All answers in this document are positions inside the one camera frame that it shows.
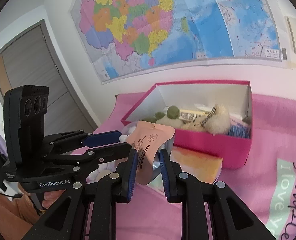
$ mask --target plaid ribbon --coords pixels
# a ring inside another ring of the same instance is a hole
[[[217,110],[217,107],[214,106],[209,112],[209,114],[207,115],[207,117],[205,118],[205,120],[202,121],[201,126],[203,128],[205,128],[206,122],[208,122],[208,120],[216,113],[216,110]]]

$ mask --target door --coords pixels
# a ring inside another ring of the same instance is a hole
[[[49,52],[40,25],[0,53],[0,92],[22,85],[49,87],[45,135],[93,127],[72,98]]]

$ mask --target pink box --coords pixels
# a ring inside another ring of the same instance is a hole
[[[252,119],[252,94],[249,81],[197,80],[154,84],[121,119],[124,125],[152,117],[166,106],[195,109],[195,104],[213,107],[225,105],[231,114]],[[176,129],[176,146],[223,158],[223,168],[245,165],[252,143],[250,139]]]

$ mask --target white fluffy plush toy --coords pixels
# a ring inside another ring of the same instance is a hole
[[[229,112],[223,105],[215,105],[201,124],[209,133],[227,134],[230,129]]]

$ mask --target screw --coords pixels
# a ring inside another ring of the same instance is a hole
[[[110,177],[111,179],[118,179],[118,178],[119,178],[119,174],[116,173],[116,172],[113,172],[113,173],[110,173],[109,177]]]
[[[179,178],[181,178],[181,179],[187,179],[188,178],[188,174],[185,173],[185,172],[181,172],[181,173],[179,173]]]
[[[216,186],[219,188],[224,188],[224,187],[226,187],[226,184],[223,181],[217,181]]]
[[[79,181],[77,181],[77,182],[75,182],[74,184],[72,184],[72,187],[73,187],[74,189],[81,188],[81,186],[82,186],[82,183],[79,182]]]

